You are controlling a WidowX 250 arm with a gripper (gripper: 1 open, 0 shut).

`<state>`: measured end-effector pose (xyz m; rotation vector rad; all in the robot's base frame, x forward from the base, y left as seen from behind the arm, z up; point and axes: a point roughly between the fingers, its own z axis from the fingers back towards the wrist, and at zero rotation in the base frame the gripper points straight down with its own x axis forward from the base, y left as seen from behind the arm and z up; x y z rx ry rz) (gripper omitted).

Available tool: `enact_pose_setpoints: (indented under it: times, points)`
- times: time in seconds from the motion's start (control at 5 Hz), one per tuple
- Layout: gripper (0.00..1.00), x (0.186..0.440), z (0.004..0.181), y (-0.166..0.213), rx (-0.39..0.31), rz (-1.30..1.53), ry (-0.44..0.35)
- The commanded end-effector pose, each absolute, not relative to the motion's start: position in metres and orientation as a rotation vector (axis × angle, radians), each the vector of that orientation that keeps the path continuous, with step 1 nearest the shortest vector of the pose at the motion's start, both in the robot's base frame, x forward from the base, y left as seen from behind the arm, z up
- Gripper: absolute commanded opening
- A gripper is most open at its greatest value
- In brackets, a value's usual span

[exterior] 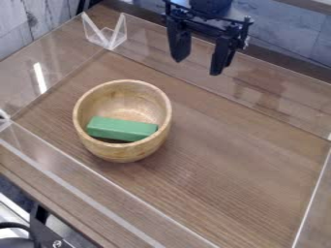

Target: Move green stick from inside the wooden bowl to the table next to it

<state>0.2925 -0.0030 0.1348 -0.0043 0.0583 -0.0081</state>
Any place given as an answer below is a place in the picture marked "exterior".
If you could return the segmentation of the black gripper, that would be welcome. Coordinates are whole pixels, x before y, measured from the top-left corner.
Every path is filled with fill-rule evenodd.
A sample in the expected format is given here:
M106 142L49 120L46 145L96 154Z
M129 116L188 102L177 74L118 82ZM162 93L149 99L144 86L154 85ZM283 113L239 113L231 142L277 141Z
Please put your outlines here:
M232 1L162 0L169 50L177 63L189 56L191 32L217 38L211 76L217 76L228 66L235 48L244 49L248 46L248 30L253 19L232 6Z

